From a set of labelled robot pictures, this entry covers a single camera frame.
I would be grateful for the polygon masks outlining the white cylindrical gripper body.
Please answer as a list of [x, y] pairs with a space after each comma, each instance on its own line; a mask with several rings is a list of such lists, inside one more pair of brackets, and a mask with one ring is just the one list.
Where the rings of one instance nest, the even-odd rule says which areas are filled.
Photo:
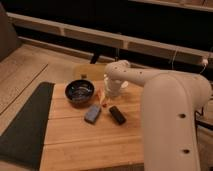
[[117, 97], [120, 95], [121, 90], [128, 86], [127, 81], [111, 80], [105, 81], [105, 92], [108, 97]]

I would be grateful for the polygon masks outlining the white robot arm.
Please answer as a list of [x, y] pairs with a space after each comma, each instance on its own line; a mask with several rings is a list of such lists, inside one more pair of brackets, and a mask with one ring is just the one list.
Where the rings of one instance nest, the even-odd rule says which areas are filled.
[[111, 94], [125, 81], [143, 88], [145, 171], [201, 171], [195, 112], [209, 101], [210, 82], [200, 74], [133, 68], [126, 60], [107, 64], [105, 74]]

